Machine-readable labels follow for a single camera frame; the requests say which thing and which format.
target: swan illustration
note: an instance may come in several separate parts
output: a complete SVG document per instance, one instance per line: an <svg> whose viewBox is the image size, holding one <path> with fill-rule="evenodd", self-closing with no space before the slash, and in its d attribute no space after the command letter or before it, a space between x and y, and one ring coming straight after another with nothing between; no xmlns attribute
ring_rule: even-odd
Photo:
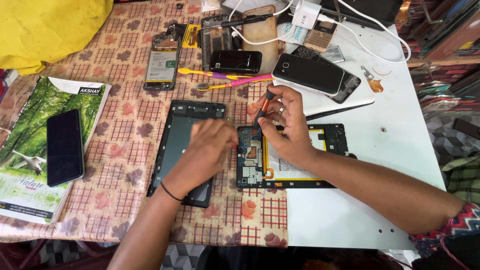
<svg viewBox="0 0 480 270"><path fill-rule="evenodd" d="M40 175L43 172L42 169L40 168L40 163L47 162L45 159L43 159L41 157L27 157L26 155L20 154L19 152L15 151L15 150L12 150L12 151L9 151L9 152L17 154L24 159L21 162L19 162L18 164L16 164L14 166L14 168L18 169L18 168L28 164L28 165L30 165L32 170L34 170L36 172L37 175Z"/></svg>

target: tablecloth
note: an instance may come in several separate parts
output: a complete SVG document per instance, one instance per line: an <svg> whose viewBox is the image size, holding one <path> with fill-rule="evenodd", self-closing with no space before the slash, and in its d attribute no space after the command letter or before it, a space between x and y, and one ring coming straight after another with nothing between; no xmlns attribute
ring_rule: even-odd
<svg viewBox="0 0 480 270"><path fill-rule="evenodd" d="M177 3L183 3L181 10ZM112 84L109 97L85 155L85 177L74 183L54 225L28 223L0 216L0 240L23 241L56 238L119 242L142 206L170 101L188 99L221 102L235 125L251 125L252 104L268 83L253 87L200 92L199 82L218 85L222 80L198 74L177 73L175 89L146 92L143 80L153 35L178 21L200 24L215 11L201 12L200 5L185 1L146 1L115 4L92 41L81 51L47 64L36 75L19 77L0 104L0 127L9 130L26 103L38 75ZM278 43L279 53L285 44ZM182 48L180 67L201 69L201 50ZM7 137L0 132L0 141ZM173 223L172 242L203 245L262 245L286 247L287 196L282 189L238 189L236 151L214 176L210 206L180 206Z"/></svg>

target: yellow cloth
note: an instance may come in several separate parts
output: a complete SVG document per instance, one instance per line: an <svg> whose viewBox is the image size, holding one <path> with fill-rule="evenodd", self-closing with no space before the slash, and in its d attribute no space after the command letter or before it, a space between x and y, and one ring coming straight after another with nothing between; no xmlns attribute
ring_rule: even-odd
<svg viewBox="0 0 480 270"><path fill-rule="evenodd" d="M0 0L0 68L38 73L82 50L112 10L113 0Z"/></svg>

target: forest illustration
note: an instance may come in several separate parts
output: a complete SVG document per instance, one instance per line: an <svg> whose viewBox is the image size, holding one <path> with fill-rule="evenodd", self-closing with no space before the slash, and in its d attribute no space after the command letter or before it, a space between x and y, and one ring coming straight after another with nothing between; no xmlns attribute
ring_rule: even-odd
<svg viewBox="0 0 480 270"><path fill-rule="evenodd" d="M81 115L82 139L84 143L87 141L94 127L105 87L106 85L102 85L100 96L75 95L59 90L50 82L48 77L39 77L33 93L12 129L12 133L0 150L0 198L12 197L14 196L12 193L15 192L17 192L16 197L21 193L30 192L30 190L12 185L14 177L24 174L31 175L37 182L46 184L46 125L49 117L78 109ZM60 198L56 195L51 194L50 199L59 200ZM45 199L48 197L47 194L41 196Z"/></svg>

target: shelf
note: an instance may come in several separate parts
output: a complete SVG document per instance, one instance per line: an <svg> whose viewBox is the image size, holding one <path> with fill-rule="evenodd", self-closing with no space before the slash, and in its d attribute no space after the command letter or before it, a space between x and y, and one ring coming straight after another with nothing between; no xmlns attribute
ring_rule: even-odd
<svg viewBox="0 0 480 270"><path fill-rule="evenodd" d="M421 60L418 58L409 59L407 61L408 67L419 67L428 60ZM431 66L451 66L451 65L465 65L480 63L480 55L471 56L454 56L445 60L433 60Z"/></svg>

